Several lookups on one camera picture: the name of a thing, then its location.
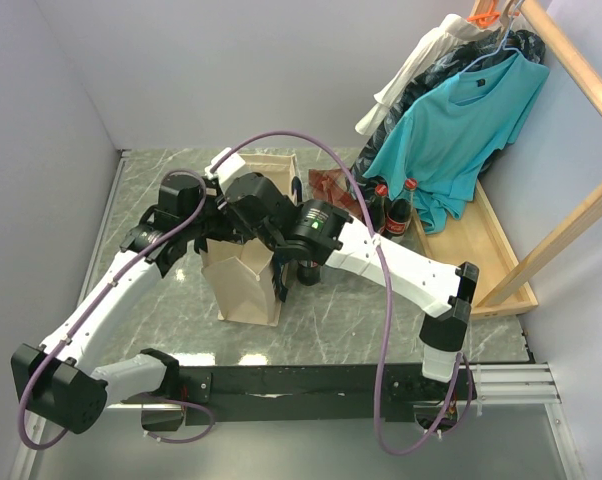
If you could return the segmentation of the beige canvas tote bag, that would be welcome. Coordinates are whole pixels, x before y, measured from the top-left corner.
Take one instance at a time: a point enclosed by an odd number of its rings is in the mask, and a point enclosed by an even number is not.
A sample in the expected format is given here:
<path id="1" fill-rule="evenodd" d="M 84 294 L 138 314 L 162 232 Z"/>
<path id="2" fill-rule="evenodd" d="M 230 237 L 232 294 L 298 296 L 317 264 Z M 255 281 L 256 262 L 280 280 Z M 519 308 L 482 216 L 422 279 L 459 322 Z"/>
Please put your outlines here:
<path id="1" fill-rule="evenodd" d="M 268 177 L 277 188 L 293 196 L 296 156 L 240 155 L 251 171 Z M 278 324 L 282 301 L 276 285 L 273 253 L 259 240 L 240 245 L 209 239 L 202 252 L 202 273 L 211 286 L 220 321 L 252 325 Z"/>

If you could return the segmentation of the cola bottle red cap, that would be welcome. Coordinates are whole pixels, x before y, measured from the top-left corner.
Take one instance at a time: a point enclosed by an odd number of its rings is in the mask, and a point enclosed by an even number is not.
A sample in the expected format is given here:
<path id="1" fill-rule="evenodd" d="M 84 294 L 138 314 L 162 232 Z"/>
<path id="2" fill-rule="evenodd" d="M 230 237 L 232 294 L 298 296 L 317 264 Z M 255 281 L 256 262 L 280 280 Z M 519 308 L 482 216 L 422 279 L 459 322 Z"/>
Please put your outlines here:
<path id="1" fill-rule="evenodd" d="M 388 187 L 380 183 L 375 186 L 374 193 L 368 203 L 368 212 L 372 220 L 373 230 L 378 234 L 385 230 L 387 197 Z"/>
<path id="2" fill-rule="evenodd" d="M 321 281 L 321 265 L 306 260 L 297 262 L 297 279 L 304 286 L 313 286 Z"/>
<path id="3" fill-rule="evenodd" d="M 410 224 L 417 186 L 418 182 L 415 178 L 407 178 L 403 185 L 404 192 L 393 201 L 386 213 L 383 236 L 395 243 L 401 241 Z"/>

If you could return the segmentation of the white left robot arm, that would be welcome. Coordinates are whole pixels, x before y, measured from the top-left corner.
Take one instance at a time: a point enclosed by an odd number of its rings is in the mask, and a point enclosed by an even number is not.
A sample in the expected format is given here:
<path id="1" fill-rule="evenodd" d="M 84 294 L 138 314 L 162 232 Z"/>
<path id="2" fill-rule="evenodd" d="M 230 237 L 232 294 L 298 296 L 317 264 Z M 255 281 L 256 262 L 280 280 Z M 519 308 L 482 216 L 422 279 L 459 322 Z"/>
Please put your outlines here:
<path id="1" fill-rule="evenodd" d="M 158 201 L 128 232 L 109 269 L 76 310 L 37 347 L 20 345 L 11 358 L 19 399 L 18 431 L 31 440 L 25 418 L 32 413 L 63 432 L 87 431 L 109 405 L 149 394 L 157 401 L 179 400 L 183 387 L 178 361 L 156 349 L 102 366 L 100 352 L 127 312 L 201 238 L 204 213 L 215 204 L 208 182 L 185 169 L 162 180 Z"/>

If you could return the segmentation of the cola bottle red cap front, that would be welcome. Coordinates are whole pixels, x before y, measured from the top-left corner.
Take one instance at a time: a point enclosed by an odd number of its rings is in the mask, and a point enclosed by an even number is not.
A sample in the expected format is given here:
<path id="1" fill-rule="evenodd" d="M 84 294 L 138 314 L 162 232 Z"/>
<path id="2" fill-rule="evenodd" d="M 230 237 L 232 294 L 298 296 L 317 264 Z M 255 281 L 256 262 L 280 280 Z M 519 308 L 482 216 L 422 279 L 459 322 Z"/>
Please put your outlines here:
<path id="1" fill-rule="evenodd" d="M 368 203 L 368 212 L 372 220 L 373 230 L 378 234 L 385 230 L 387 197 L 388 187 L 380 183 L 375 186 L 374 193 Z"/>

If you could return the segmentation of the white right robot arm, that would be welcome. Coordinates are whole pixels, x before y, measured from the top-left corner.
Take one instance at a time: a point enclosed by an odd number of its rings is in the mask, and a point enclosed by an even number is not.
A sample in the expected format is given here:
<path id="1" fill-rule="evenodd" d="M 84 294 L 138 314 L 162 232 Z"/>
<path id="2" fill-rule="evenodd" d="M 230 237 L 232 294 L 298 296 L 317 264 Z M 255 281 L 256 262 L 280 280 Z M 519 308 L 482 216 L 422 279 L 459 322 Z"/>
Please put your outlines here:
<path id="1" fill-rule="evenodd" d="M 439 263 L 377 233 L 346 211 L 320 200 L 296 205 L 260 173 L 222 174 L 223 210 L 233 226 L 259 239 L 282 261 L 316 264 L 366 278 L 410 300 L 424 313 L 419 385 L 431 398 L 454 386 L 478 282 L 478 268 Z"/>

